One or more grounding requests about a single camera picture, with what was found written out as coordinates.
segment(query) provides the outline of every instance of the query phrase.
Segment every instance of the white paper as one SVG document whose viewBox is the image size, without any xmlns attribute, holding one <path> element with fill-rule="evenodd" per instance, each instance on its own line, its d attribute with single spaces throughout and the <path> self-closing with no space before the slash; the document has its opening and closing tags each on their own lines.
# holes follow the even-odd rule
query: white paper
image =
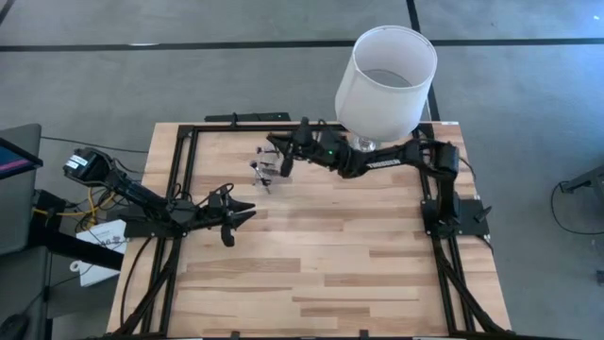
<svg viewBox="0 0 604 340">
<path fill-rule="evenodd" d="M 81 231 L 75 237 L 79 240 L 96 245 L 98 245 L 100 241 L 107 248 L 124 254 L 126 253 L 127 246 L 126 239 L 124 238 L 125 228 L 126 222 L 116 220 L 94 226 L 90 231 Z M 93 265 L 91 268 L 89 263 L 81 261 L 76 261 L 74 264 L 77 264 L 76 267 L 80 273 L 79 281 L 82 287 L 88 287 L 120 274 L 118 270 L 108 269 L 98 265 Z"/>
</svg>

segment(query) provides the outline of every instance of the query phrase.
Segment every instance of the screen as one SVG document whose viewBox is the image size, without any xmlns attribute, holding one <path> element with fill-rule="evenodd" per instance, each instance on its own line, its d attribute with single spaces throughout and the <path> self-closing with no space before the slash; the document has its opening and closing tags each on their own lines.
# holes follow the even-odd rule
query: screen
<svg viewBox="0 0 604 340">
<path fill-rule="evenodd" d="M 0 176 L 9 173 L 19 172 L 19 170 L 31 167 L 33 161 L 25 159 L 13 151 L 0 146 Z"/>
</svg>

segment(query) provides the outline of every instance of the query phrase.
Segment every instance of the wooden table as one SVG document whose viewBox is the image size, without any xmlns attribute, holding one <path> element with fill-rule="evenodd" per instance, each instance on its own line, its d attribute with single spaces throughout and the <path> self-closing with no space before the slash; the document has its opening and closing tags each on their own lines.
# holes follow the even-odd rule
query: wooden table
<svg viewBox="0 0 604 340">
<path fill-rule="evenodd" d="M 433 126 L 436 139 L 452 142 L 467 157 L 459 125 Z M 143 185 L 162 196 L 177 127 L 156 125 L 145 168 Z M 256 203 L 258 213 L 234 233 L 233 248 L 223 246 L 219 229 L 198 230 L 184 240 L 169 336 L 229 336 L 231 331 L 242 336 L 358 336 L 360 329 L 374 336 L 447 334 L 432 246 L 420 215 L 418 171 L 397 166 L 344 180 L 298 161 L 292 176 L 268 195 L 252 185 L 249 167 L 257 157 L 256 146 L 266 145 L 265 136 L 199 135 L 193 200 L 232 182 L 233 197 Z M 461 197 L 476 194 L 465 165 L 456 190 Z M 473 236 L 458 239 L 467 286 L 493 320 L 509 328 L 490 249 Z M 127 247 L 108 332 L 119 327 L 126 275 L 142 243 L 134 240 Z M 152 241 L 135 268 L 126 315 L 148 287 L 154 251 Z M 452 286 L 451 291 L 462 329 L 459 297 Z M 162 294 L 158 301 L 151 330 L 159 324 Z"/>
</svg>

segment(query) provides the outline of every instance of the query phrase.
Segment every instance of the lamp base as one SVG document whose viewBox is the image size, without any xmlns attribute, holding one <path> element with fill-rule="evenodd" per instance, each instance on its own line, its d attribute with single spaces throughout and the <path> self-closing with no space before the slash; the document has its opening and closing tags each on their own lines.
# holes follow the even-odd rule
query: lamp base
<svg viewBox="0 0 604 340">
<path fill-rule="evenodd" d="M 374 142 L 367 138 L 353 134 L 350 146 L 362 152 L 375 151 L 379 147 L 379 142 Z"/>
</svg>

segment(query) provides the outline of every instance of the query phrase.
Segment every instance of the white lampshade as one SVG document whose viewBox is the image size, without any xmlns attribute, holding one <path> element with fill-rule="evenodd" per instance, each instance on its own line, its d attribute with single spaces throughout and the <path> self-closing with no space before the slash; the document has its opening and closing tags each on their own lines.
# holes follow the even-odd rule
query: white lampshade
<svg viewBox="0 0 604 340">
<path fill-rule="evenodd" d="M 412 29 L 386 25 L 365 32 L 336 94 L 338 120 L 375 142 L 408 135 L 419 124 L 436 62 L 432 44 Z"/>
</svg>

